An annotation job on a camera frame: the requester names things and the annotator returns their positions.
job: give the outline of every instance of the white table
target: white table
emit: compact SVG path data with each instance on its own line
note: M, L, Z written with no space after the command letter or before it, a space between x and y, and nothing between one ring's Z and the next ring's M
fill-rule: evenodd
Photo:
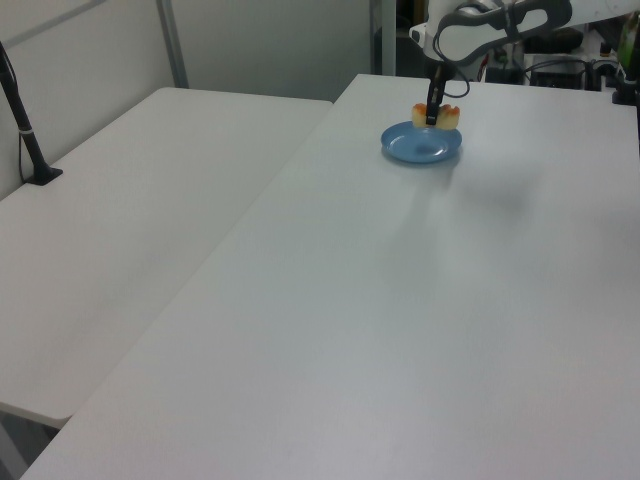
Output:
M0 410L63 425L330 106L159 90L0 202Z
M389 161L425 94L358 77L25 480L636 478L635 110L474 85Z

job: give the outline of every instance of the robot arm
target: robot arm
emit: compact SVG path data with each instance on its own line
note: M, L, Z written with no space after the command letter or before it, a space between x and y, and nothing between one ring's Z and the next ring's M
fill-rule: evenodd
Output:
M429 21L411 29L428 58L427 124L435 125L448 80L493 48L560 27L605 20L640 8L640 0L431 0Z

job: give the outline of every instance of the blue plate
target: blue plate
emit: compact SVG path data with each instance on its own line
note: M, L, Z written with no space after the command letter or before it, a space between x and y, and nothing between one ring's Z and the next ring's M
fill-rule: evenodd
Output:
M380 138L392 157L410 163L442 162L458 154L462 135L458 130L416 128L412 122L389 127Z

